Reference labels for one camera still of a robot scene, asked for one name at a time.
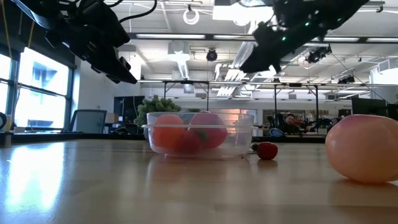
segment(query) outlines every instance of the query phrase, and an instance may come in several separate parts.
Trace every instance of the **window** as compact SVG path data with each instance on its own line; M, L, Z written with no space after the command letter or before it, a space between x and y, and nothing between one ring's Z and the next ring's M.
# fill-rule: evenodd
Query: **window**
M21 88L15 122L19 127L63 128L65 98Z
M69 68L31 49L25 48L21 54L18 82L67 94Z
M0 83L0 112L6 113L8 85Z
M0 78L10 78L11 58L0 54Z

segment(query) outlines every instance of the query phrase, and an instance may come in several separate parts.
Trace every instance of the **plastic bowl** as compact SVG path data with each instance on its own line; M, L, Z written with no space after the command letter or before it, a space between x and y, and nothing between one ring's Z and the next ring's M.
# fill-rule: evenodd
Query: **plastic bowl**
M248 152L254 116L231 113L148 113L150 148L172 157L224 158Z

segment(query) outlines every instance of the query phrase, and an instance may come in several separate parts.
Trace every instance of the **security camera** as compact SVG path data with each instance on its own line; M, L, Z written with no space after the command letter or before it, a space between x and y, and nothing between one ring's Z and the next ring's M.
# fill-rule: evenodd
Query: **security camera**
M207 53L206 59L208 62L214 62L217 60L217 53L215 49L210 49Z

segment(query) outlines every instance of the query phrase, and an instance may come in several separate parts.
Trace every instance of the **wooden table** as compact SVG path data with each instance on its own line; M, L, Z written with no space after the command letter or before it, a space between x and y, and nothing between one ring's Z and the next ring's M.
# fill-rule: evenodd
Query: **wooden table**
M0 223L398 223L398 183L359 185L322 144L276 161L165 159L144 141L0 150Z

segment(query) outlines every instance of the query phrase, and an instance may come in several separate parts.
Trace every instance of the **desk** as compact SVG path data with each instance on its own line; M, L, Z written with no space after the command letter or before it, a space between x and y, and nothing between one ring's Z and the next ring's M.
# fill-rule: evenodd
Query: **desk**
M398 223L398 182L357 185L323 144L276 161L164 159L144 141L78 140L0 151L0 223Z

